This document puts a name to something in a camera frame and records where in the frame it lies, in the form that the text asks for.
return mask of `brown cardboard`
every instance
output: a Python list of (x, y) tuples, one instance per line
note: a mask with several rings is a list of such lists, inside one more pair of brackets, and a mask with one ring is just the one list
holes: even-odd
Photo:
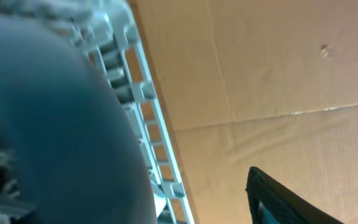
[(137, 8), (197, 223), (251, 223), (250, 166), (358, 223), (358, 1)]
[(358, 223), (358, 106), (176, 132), (200, 224), (251, 223), (257, 166), (344, 223)]
[(139, 1), (175, 130), (358, 105), (358, 1)]

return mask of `white plastic crate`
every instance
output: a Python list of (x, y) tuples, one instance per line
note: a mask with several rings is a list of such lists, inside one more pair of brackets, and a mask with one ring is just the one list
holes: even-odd
[[(186, 222), (194, 223), (180, 171), (164, 122), (160, 104), (147, 65), (142, 42), (129, 5), (122, 0), (58, 1), (58, 0), (5, 0), (0, 1), (0, 13), (12, 19), (32, 19), (74, 45), (86, 58), (92, 59), (119, 98), (129, 122), (138, 138), (139, 146), (149, 169), (159, 223), (179, 223), (175, 218), (170, 199), (179, 200)], [(126, 52), (135, 50), (143, 81), (132, 82)], [(150, 103), (153, 120), (145, 120), (141, 105)], [(149, 126), (156, 126), (161, 140), (153, 142)], [(163, 147), (166, 159), (157, 159), (155, 147)], [(165, 180), (162, 167), (169, 167), (173, 179)], [(30, 205), (11, 204), (0, 210), (14, 217), (25, 214)]]

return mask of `cardboard box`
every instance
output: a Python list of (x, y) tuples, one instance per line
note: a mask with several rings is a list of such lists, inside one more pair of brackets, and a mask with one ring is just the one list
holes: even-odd
[(198, 223), (251, 223), (250, 166), (358, 223), (358, 1), (137, 8)]

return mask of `black object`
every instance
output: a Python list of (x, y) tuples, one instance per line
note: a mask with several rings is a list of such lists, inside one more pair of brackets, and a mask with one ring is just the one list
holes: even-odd
[(312, 206), (257, 167), (251, 167), (249, 170), (246, 191), (254, 224), (341, 223)]
[(139, 145), (105, 79), (35, 21), (0, 15), (0, 130), (30, 224), (156, 223)]

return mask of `cardboard surface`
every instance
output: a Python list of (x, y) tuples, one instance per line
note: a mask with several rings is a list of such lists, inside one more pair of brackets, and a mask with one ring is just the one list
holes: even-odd
[(137, 8), (197, 223), (251, 223), (250, 166), (358, 223), (358, 1)]
[(175, 130), (358, 105), (358, 1), (139, 1)]
[(200, 223), (251, 223), (257, 166), (344, 223), (358, 223), (358, 107), (176, 133)]

